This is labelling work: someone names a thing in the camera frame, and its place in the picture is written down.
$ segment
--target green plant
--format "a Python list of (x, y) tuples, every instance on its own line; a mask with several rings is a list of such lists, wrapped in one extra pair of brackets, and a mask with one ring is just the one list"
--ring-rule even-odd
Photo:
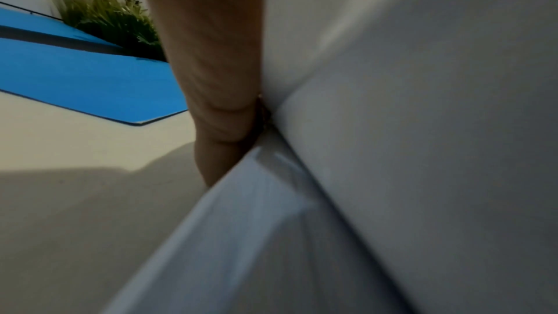
[(153, 21), (138, 0), (53, 0), (62, 21), (126, 49), (131, 55), (165, 60)]

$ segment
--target blue mat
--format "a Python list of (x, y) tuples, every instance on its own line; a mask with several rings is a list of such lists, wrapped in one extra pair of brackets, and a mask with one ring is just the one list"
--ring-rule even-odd
[(17, 11), (0, 8), (0, 26), (18, 28), (20, 30), (34, 31), (60, 37), (73, 38), (87, 42), (94, 42), (116, 46), (100, 38), (77, 30), (60, 21), (38, 15), (24, 14)]
[(168, 63), (5, 38), (0, 90), (132, 124), (187, 110)]

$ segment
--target floor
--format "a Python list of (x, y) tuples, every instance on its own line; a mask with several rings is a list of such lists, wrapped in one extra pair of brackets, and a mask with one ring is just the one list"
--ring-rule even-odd
[(2, 313), (97, 313), (205, 187), (188, 112), (126, 126), (0, 92)]

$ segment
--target shrub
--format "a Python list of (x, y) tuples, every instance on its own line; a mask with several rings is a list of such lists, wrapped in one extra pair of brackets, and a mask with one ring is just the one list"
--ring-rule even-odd
[(153, 21), (138, 0), (53, 0), (62, 21), (123, 47), (130, 55), (166, 61)]

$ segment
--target skin crease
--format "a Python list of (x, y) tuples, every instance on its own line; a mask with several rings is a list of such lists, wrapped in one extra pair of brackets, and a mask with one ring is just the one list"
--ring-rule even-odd
[(196, 125), (196, 164), (211, 186), (261, 130), (263, 0), (148, 2)]

